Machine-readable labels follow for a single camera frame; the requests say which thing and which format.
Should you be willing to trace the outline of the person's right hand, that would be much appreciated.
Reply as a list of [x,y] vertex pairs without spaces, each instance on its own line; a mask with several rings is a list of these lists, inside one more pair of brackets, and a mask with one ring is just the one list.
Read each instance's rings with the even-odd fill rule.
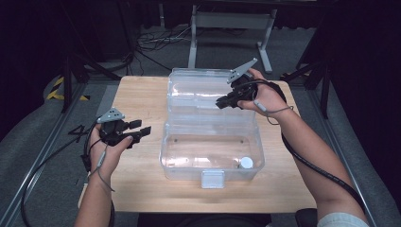
[[258,91],[254,101],[240,100],[237,102],[240,108],[253,110],[277,121],[293,113],[287,103],[269,85],[258,83],[257,87]]

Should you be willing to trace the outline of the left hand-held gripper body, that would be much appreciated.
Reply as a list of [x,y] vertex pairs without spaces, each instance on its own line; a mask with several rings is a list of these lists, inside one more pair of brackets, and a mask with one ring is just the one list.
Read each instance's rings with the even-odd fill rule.
[[126,130],[132,129],[129,128],[130,122],[124,121],[124,118],[125,115],[123,113],[119,112],[115,107],[111,107],[109,111],[96,120],[96,123],[100,125],[100,138],[104,143],[109,146],[115,146],[128,136],[132,137],[129,148],[140,142],[140,131],[125,133]]

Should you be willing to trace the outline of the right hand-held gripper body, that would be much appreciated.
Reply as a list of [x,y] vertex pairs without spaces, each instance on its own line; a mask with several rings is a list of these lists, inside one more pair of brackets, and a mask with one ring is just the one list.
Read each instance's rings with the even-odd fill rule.
[[238,96],[244,97],[245,95],[251,95],[253,93],[253,76],[249,72],[249,69],[256,63],[257,58],[253,58],[251,61],[230,70],[227,83]]

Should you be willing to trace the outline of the black rounded chair part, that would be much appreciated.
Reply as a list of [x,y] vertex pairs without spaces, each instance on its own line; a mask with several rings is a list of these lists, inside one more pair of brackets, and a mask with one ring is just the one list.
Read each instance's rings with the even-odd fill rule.
[[295,213],[295,219],[298,227],[317,227],[317,209],[305,208]]

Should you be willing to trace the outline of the light grey shirt sleeve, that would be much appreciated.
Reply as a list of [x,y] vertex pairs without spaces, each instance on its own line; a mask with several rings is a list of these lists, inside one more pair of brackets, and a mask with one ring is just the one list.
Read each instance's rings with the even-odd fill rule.
[[347,213],[330,213],[318,221],[317,227],[369,227],[356,216]]

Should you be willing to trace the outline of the dark pants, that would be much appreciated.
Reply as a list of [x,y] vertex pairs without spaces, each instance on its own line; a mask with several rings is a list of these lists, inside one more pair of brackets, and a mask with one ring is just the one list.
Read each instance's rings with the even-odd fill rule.
[[269,214],[145,214],[137,227],[266,227]]

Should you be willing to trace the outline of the person's left hand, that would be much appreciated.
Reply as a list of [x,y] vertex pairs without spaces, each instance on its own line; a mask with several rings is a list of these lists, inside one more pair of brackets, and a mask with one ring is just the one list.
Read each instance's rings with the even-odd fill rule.
[[132,137],[124,138],[115,146],[108,146],[100,139],[99,130],[100,126],[96,125],[90,135],[91,171],[98,171],[101,177],[108,180],[116,169],[122,153],[130,145]]

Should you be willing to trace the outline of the grey metal stand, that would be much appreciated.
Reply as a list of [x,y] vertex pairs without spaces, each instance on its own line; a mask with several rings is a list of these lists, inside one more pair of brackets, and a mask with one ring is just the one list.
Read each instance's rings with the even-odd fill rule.
[[264,30],[264,38],[256,44],[260,59],[266,73],[272,73],[272,67],[268,56],[267,45],[273,24],[276,18],[276,9],[267,14],[233,13],[233,12],[204,12],[199,11],[197,5],[192,6],[190,21],[191,44],[188,57],[188,68],[196,66],[197,58],[197,29],[203,28],[236,28]]

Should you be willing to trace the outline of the black floor tape mark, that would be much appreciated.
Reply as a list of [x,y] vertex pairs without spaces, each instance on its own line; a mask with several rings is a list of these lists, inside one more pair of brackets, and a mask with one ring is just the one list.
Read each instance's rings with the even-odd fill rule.
[[92,128],[86,129],[83,125],[79,125],[76,128],[70,130],[68,134],[74,135],[75,139],[79,140],[82,136],[88,137],[91,134],[92,130]]

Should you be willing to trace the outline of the thin grey metal post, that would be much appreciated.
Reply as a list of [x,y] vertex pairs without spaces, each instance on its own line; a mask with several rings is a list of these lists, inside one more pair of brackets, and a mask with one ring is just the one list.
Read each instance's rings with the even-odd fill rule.
[[164,5],[163,5],[163,4],[158,4],[158,9],[159,9],[160,26],[161,26],[162,28],[166,28],[166,20],[165,20],[165,13],[164,13]]

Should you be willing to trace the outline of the clear plastic storage box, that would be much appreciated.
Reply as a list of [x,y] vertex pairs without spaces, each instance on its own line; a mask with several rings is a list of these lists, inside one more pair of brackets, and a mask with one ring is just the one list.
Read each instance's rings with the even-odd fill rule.
[[[230,72],[174,69],[167,84],[167,119],[159,155],[169,180],[198,181],[222,188],[228,181],[250,181],[264,167],[265,156],[253,111],[220,109],[216,100],[233,91]],[[243,157],[252,169],[238,167]]]

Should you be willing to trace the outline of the black tripod stand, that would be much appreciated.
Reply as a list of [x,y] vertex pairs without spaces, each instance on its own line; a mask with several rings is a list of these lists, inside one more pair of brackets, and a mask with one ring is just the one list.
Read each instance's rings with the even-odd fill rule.
[[330,61],[316,61],[306,66],[302,66],[292,73],[284,73],[280,80],[290,82],[300,76],[308,74],[307,79],[304,82],[304,87],[307,90],[315,90],[319,84],[321,88],[320,98],[320,110],[325,119],[328,118],[327,106],[328,106],[328,95],[330,87],[330,79],[332,75],[331,62]]
[[123,63],[112,68],[105,68],[99,63],[90,60],[76,52],[71,52],[66,55],[62,66],[64,90],[63,90],[63,108],[62,112],[66,113],[73,103],[73,86],[72,77],[75,77],[78,83],[85,84],[89,81],[89,72],[95,71],[102,74],[111,80],[121,80],[121,77],[114,73],[118,69],[129,67],[133,61],[133,54],[129,53],[123,60]]

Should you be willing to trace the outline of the yellow and black floor tape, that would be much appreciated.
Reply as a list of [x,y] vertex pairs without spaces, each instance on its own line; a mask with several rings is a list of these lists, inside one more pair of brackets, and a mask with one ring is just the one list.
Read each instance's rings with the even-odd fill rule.
[[61,88],[61,85],[64,82],[63,76],[60,76],[54,83],[52,89],[50,90],[49,94],[47,95],[47,99],[58,99],[58,100],[64,100],[64,95],[61,95],[58,93],[59,89]]

